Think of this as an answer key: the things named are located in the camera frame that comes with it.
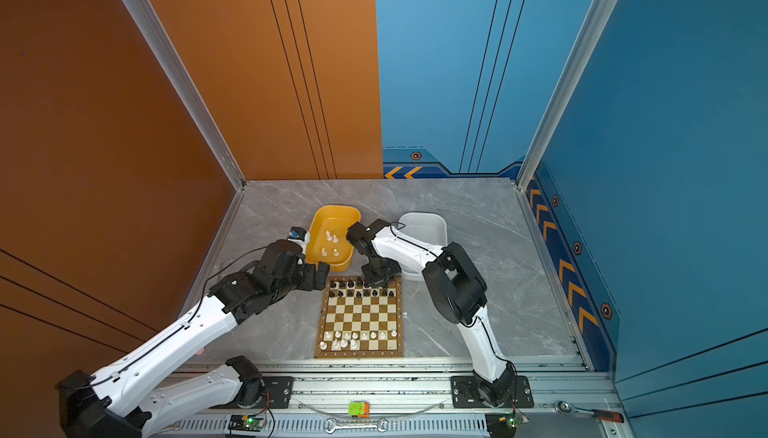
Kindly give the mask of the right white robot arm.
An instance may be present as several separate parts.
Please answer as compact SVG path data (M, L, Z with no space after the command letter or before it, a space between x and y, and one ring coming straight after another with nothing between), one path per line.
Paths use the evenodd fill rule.
M459 328L482 402L501 407L511 399L517 370L503 355L492 329L488 285L460 244L425 242L383 219L369 225L355 222L346 239L367 258L362 266L366 285L381 288L406 269L420 272L436 310Z

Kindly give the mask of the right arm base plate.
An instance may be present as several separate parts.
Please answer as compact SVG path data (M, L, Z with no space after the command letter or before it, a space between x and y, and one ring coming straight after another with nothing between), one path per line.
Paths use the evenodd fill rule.
M524 375L517 375L506 390L493 384L482 384L475 376L452 376L451 399L454 408L518 408L535 406L532 388Z

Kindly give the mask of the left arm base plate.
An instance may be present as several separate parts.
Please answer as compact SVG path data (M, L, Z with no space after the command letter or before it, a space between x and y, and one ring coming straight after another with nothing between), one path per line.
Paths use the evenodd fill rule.
M293 388L294 378L291 376L267 376L258 382L247 383L245 390L238 392L226 407L256 411L264 408L288 409Z

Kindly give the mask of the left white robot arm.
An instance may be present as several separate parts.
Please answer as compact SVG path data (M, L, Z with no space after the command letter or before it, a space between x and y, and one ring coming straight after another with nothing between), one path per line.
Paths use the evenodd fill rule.
M59 421L68 437L149 437L201 410L263 406L262 373L236 356L213 371L167 388L161 382L210 342L264 312L293 290L325 287L330 266L310 263L305 243L280 239L221 278L191 311L147 342L92 374L77 370L58 385Z

